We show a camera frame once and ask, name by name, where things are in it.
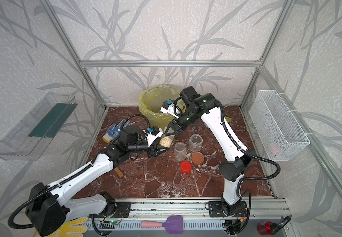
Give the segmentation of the small oatmeal jar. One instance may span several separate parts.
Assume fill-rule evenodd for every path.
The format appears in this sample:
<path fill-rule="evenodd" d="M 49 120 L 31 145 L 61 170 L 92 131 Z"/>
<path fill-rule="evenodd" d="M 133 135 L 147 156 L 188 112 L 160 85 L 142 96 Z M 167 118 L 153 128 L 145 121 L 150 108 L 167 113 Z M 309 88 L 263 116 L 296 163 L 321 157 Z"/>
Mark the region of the small oatmeal jar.
<path fill-rule="evenodd" d="M 161 136 L 159 145 L 170 148 L 174 140 L 174 137 L 175 137 L 174 135 L 166 135 L 166 132 L 164 131 Z"/>

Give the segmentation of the red jar lid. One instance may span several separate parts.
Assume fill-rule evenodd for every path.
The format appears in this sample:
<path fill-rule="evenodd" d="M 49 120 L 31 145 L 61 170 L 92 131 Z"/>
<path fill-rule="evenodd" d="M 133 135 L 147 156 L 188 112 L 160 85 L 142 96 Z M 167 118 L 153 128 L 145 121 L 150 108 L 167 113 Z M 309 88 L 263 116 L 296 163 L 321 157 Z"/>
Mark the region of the red jar lid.
<path fill-rule="evenodd" d="M 192 170 L 192 164 L 189 161 L 183 161 L 180 164 L 180 170 L 184 174 L 189 174 Z"/>

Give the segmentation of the red-lidded oatmeal jar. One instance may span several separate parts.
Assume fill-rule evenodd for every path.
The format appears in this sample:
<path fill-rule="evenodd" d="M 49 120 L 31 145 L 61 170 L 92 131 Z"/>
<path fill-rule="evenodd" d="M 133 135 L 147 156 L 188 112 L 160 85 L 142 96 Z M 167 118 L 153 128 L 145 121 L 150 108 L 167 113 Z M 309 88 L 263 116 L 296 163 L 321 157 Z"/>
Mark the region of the red-lidded oatmeal jar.
<path fill-rule="evenodd" d="M 178 162 L 182 162 L 186 158 L 186 146 L 182 142 L 178 142 L 174 146 L 174 156 Z"/>

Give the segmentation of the brown-lidded oatmeal jar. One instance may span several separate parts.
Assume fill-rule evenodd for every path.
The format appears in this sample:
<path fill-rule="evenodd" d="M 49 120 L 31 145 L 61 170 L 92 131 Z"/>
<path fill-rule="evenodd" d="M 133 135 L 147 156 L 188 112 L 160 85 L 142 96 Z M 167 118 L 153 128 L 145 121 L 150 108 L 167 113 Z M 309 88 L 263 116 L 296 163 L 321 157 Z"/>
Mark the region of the brown-lidded oatmeal jar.
<path fill-rule="evenodd" d="M 193 134 L 189 138 L 189 149 L 192 152 L 199 152 L 202 149 L 203 138 L 199 134 Z"/>

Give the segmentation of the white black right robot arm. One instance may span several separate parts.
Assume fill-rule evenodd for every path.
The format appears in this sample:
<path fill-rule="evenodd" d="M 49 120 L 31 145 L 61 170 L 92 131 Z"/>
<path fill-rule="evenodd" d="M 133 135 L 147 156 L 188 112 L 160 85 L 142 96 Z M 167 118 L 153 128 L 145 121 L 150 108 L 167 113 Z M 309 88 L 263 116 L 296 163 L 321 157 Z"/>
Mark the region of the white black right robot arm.
<path fill-rule="evenodd" d="M 225 179 L 221 198 L 224 215 L 234 216 L 239 209 L 242 201 L 240 189 L 244 181 L 270 180 L 279 175 L 281 168 L 277 162 L 257 156 L 239 140 L 224 117 L 222 103 L 211 93 L 199 95 L 194 87 L 187 87 L 177 99 L 165 101 L 161 112 L 174 117 L 167 126 L 167 136 L 184 133 L 198 119 L 201 119 L 215 136 L 227 160 L 219 166 L 219 171 Z M 245 169 L 253 160 L 269 163 L 275 166 L 276 170 L 266 177 L 246 177 Z"/>

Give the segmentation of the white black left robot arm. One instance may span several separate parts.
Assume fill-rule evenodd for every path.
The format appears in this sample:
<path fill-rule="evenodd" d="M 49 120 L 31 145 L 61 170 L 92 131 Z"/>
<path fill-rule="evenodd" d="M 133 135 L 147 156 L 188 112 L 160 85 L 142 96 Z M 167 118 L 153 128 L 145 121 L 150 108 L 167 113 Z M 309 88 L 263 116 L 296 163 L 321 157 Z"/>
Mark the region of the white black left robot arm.
<path fill-rule="evenodd" d="M 160 145 L 162 128 L 149 126 L 141 130 L 127 122 L 128 119 L 122 121 L 118 136 L 98 151 L 90 162 L 49 185 L 35 185 L 28 201 L 8 218 L 8 226 L 12 229 L 35 228 L 44 237 L 79 217 L 112 213 L 115 200 L 107 193 L 79 199 L 73 199 L 73 196 L 127 161 L 132 153 L 147 153 L 149 158 L 155 158 L 169 150 Z"/>

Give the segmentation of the brown jar lid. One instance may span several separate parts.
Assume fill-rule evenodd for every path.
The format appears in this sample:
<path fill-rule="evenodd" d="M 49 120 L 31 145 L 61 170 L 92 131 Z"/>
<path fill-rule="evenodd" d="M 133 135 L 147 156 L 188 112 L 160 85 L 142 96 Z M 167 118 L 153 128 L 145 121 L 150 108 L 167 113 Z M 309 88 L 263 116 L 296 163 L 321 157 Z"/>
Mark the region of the brown jar lid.
<path fill-rule="evenodd" d="M 203 165 L 205 162 L 205 157 L 201 152 L 194 152 L 191 155 L 191 162 L 197 166 Z"/>

